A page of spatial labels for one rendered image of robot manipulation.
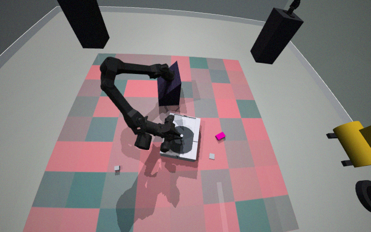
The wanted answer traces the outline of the magenta rectangular block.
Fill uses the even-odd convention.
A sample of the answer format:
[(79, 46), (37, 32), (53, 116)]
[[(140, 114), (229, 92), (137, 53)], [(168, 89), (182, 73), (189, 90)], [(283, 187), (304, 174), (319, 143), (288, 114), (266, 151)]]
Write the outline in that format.
[(219, 141), (220, 139), (224, 138), (225, 135), (224, 135), (223, 132), (221, 132), (220, 134), (216, 135), (215, 137), (216, 137), (216, 139)]

